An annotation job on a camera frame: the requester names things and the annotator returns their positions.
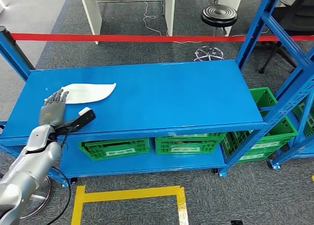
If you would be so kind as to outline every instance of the stool seat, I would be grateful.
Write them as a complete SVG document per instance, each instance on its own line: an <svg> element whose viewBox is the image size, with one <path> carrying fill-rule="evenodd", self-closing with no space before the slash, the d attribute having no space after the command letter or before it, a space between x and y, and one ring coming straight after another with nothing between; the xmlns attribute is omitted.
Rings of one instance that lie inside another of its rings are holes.
<svg viewBox="0 0 314 225"><path fill-rule="evenodd" d="M225 28L235 24L238 19L238 13L227 5L215 4L204 8L201 13L201 19L212 27Z"/></svg>

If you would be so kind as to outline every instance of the green plastic crate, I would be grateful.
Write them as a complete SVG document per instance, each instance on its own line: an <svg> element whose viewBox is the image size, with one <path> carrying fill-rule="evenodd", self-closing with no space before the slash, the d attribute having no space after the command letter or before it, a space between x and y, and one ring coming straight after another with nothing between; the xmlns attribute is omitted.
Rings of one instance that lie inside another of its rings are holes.
<svg viewBox="0 0 314 225"><path fill-rule="evenodd" d="M93 161L151 151L149 139L89 141L81 142L78 147Z"/></svg>
<svg viewBox="0 0 314 225"><path fill-rule="evenodd" d="M256 105L261 107L273 106L277 101L268 87L255 88L250 90ZM261 112L262 116L267 114L267 111ZM233 135L239 144L246 139L251 131L234 132ZM285 116L278 124L268 132L266 136L261 138L252 149L270 148L277 150L288 142L290 139L297 135L297 131L290 120Z"/></svg>
<svg viewBox="0 0 314 225"><path fill-rule="evenodd" d="M224 151L226 156L230 156L235 149L238 148L239 144L231 134L227 133L226 137L221 141ZM275 151L273 148L259 148L251 149L245 155L241 157L237 163L248 162L248 161L258 161L268 158L270 155Z"/></svg>
<svg viewBox="0 0 314 225"><path fill-rule="evenodd" d="M303 100L302 102L296 106L292 111L297 118L297 120L300 121L303 111L304 106L305 106L305 100ZM304 126L303 133L306 137L309 137L310 135L314 133L313 116L314 116L314 104L311 107L311 110L309 111L309 116L307 116L306 123Z"/></svg>
<svg viewBox="0 0 314 225"><path fill-rule="evenodd" d="M157 154L212 153L225 133L181 135L155 138Z"/></svg>

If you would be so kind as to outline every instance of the yellow floor tape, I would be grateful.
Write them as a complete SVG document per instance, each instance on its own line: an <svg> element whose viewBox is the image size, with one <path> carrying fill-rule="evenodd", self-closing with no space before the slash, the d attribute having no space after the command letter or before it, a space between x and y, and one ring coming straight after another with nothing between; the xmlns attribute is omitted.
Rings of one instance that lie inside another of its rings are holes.
<svg viewBox="0 0 314 225"><path fill-rule="evenodd" d="M176 196L178 212L179 213L179 225L188 225L187 211L186 208L184 187L172 186L112 192L85 193L85 185L78 186L76 189L71 225L81 224L83 203L166 196Z"/></svg>

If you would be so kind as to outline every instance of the robotic arm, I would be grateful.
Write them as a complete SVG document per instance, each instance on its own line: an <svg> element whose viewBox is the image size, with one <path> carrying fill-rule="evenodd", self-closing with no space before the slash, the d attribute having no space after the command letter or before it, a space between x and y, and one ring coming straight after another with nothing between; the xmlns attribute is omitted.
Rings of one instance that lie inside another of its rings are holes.
<svg viewBox="0 0 314 225"><path fill-rule="evenodd" d="M53 163L61 157L59 135L77 132L96 118L84 108L70 123L64 123L69 92L60 89L46 99L39 115L40 126L33 129L21 153L0 181L0 225L18 225L32 193L39 187Z"/></svg>

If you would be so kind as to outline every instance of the red rope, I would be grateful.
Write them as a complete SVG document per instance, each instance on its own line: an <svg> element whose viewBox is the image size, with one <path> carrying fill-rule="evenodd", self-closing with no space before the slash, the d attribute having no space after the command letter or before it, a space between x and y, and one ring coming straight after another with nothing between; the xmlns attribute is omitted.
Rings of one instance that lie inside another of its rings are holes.
<svg viewBox="0 0 314 225"><path fill-rule="evenodd" d="M243 42L245 36L147 36L147 35L89 35L89 34L44 34L11 33L20 41L55 42ZM294 41L314 41L314 36L291 36ZM260 36L258 41L278 41L276 36Z"/></svg>

